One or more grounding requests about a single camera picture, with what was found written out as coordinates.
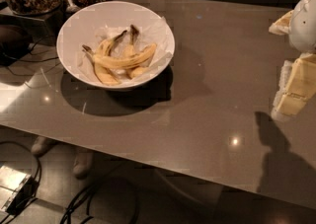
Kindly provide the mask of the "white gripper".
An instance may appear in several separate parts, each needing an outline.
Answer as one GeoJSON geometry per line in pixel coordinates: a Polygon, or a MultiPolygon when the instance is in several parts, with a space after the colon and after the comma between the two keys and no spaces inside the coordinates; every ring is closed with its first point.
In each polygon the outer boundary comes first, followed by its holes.
{"type": "Polygon", "coordinates": [[[269,27],[274,35],[289,34],[289,42],[302,53],[281,67],[271,117],[287,121],[298,115],[316,94],[316,0],[300,0],[293,11],[269,27]]]}

